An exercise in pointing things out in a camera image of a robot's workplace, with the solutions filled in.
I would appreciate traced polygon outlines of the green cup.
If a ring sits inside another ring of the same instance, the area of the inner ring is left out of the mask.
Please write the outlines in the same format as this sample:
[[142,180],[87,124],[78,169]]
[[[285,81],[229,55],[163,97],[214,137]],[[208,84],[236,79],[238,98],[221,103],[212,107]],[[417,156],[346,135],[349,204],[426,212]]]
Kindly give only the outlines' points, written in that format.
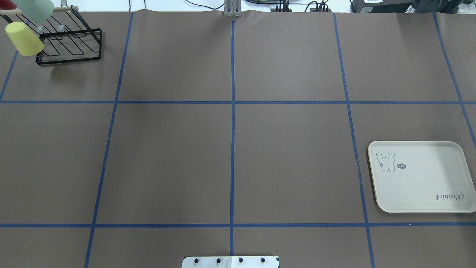
[[54,3],[51,0],[13,0],[19,8],[34,23],[43,23],[54,12]]

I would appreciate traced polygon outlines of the cream rabbit tray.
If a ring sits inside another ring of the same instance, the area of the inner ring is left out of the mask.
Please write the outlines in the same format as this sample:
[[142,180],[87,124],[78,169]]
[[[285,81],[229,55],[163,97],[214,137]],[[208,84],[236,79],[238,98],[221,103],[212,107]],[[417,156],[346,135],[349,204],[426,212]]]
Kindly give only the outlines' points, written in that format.
[[459,144],[374,141],[367,153],[376,203],[384,212],[475,212],[475,187]]

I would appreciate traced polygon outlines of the yellow cup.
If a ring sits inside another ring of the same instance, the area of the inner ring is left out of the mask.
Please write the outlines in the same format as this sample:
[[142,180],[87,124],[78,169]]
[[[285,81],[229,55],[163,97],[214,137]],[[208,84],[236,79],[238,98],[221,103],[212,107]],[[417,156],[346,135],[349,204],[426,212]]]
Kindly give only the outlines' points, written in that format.
[[5,31],[22,56],[33,56],[44,49],[43,42],[24,22],[9,23]]

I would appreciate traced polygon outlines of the black mini computer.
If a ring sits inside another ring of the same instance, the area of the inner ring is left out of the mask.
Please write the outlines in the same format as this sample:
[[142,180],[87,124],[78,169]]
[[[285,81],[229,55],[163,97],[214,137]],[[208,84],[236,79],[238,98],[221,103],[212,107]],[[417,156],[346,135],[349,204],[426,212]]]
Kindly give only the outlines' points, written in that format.
[[405,13],[414,0],[350,0],[353,13]]

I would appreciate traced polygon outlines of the aluminium frame post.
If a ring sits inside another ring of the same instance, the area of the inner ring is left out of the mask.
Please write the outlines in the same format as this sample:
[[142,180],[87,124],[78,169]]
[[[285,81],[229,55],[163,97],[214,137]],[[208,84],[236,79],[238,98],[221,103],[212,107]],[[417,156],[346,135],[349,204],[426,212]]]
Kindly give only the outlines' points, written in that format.
[[241,0],[225,0],[224,1],[224,16],[225,17],[241,17],[242,8]]

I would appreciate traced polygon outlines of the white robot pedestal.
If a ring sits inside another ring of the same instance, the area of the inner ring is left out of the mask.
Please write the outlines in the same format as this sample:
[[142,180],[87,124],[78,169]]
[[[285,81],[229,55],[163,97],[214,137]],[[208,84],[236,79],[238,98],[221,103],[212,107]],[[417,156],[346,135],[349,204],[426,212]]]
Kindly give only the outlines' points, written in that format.
[[279,268],[278,256],[189,256],[182,268]]

